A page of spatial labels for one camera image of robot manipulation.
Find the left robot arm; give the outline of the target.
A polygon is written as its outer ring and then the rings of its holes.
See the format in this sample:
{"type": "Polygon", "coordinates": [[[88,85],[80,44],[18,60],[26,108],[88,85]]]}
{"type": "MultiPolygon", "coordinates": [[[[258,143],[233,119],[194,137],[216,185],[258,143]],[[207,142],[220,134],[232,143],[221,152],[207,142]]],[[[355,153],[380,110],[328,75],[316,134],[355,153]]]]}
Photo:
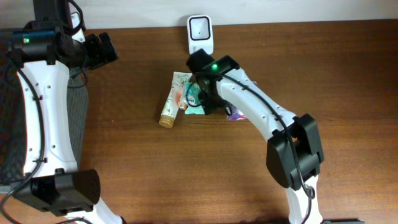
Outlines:
{"type": "Polygon", "coordinates": [[[65,223],[117,223],[101,198],[100,178],[80,170],[70,139],[67,93],[72,78],[118,59],[105,32],[84,36],[83,12],[75,1],[34,1],[34,20],[9,33],[4,53],[22,86],[27,145],[23,178],[7,198],[65,223]]]}

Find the small teal tissue pack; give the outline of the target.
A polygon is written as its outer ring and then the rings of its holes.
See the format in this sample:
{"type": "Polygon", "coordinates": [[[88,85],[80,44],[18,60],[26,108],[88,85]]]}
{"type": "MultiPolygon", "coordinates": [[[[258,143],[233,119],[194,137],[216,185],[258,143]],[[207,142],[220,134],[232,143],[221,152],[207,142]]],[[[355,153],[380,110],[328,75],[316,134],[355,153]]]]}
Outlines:
{"type": "Polygon", "coordinates": [[[185,90],[185,100],[189,107],[199,107],[201,106],[201,101],[199,99],[199,94],[201,89],[197,82],[189,83],[185,90]]]}

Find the small orange packet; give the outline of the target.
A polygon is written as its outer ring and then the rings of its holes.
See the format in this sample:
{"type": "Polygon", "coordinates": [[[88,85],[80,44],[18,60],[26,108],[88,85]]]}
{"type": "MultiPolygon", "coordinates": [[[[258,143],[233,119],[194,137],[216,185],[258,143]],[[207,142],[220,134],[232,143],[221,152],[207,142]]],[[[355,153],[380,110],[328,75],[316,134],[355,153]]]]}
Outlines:
{"type": "Polygon", "coordinates": [[[186,97],[183,93],[183,90],[180,90],[176,93],[175,99],[177,102],[177,106],[180,110],[186,110],[188,108],[186,97]]]}

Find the teal wet wipes pack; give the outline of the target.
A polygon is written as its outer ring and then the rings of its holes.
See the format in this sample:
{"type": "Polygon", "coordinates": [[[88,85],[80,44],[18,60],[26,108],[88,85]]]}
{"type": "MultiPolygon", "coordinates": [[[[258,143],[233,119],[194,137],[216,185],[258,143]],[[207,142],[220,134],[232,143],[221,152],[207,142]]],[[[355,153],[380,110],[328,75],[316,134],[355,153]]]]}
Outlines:
{"type": "MultiPolygon", "coordinates": [[[[188,82],[188,83],[185,85],[184,89],[183,89],[184,95],[185,95],[186,87],[187,87],[187,85],[188,85],[189,83],[191,83],[191,82],[188,82]]],[[[189,106],[188,106],[188,108],[185,110],[185,114],[205,114],[205,111],[204,111],[202,105],[199,106],[199,107],[196,107],[196,108],[193,108],[193,107],[189,107],[189,106]]]]}

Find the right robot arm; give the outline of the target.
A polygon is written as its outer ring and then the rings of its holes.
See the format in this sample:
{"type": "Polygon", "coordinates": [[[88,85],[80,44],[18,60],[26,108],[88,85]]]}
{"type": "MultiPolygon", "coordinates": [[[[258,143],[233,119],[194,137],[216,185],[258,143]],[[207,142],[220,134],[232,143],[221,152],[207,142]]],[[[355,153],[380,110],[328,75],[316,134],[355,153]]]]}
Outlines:
{"type": "Polygon", "coordinates": [[[266,166],[285,189],[290,223],[323,223],[317,182],[324,153],[317,122],[297,116],[268,97],[229,55],[218,60],[203,49],[192,53],[187,66],[200,87],[199,106],[206,115],[235,106],[267,143],[266,166]]]}

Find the red purple tissue pack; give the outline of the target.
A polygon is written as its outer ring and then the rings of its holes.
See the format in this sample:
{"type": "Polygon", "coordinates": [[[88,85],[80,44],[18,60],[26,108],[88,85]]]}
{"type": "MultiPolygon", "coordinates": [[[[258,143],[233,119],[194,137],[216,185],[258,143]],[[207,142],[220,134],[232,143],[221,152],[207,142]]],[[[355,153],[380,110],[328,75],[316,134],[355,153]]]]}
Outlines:
{"type": "Polygon", "coordinates": [[[226,113],[226,119],[228,120],[239,121],[247,119],[247,117],[238,110],[237,107],[228,101],[225,102],[224,112],[226,113]]]}

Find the white cream tube gold cap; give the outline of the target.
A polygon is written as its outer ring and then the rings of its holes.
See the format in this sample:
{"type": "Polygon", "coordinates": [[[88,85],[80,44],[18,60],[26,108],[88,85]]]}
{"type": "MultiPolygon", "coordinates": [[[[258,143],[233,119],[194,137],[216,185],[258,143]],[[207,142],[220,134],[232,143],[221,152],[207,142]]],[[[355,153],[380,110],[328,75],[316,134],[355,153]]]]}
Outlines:
{"type": "Polygon", "coordinates": [[[165,128],[172,128],[179,111],[179,101],[186,83],[191,79],[192,73],[174,72],[172,85],[161,112],[159,124],[165,128]]]}

